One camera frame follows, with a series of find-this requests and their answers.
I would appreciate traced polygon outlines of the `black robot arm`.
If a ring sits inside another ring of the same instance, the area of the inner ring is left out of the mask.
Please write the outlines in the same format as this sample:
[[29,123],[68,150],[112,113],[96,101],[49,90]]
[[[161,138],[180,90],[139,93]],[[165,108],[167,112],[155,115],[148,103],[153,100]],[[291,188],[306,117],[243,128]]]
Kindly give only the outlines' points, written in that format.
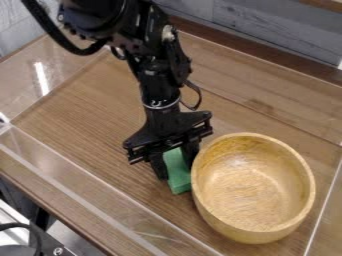
[[212,134],[212,114],[197,105],[181,110],[187,104],[180,88],[199,87],[188,80],[191,59],[169,17],[152,0],[60,0],[58,14],[76,35],[103,40],[128,64],[139,83],[145,121],[123,148],[128,161],[148,162],[156,177],[165,180],[163,154],[180,148],[191,163],[201,138]]

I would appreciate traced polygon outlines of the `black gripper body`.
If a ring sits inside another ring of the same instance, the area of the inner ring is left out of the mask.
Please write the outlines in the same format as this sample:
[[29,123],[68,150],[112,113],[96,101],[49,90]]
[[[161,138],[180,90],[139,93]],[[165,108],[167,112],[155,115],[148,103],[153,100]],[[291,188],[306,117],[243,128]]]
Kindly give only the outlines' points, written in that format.
[[159,110],[145,108],[144,125],[123,142],[128,162],[148,161],[153,152],[165,152],[211,135],[211,117],[209,111],[181,112],[179,106]]

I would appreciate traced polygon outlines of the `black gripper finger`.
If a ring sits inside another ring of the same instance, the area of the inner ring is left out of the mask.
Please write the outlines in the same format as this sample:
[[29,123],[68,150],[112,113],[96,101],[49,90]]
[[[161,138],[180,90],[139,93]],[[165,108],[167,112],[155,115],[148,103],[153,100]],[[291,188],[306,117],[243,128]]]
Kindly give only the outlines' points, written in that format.
[[185,140],[181,146],[181,154],[188,167],[192,166],[193,159],[199,152],[199,139]]
[[167,166],[160,153],[152,153],[149,155],[149,164],[159,180],[168,179]]

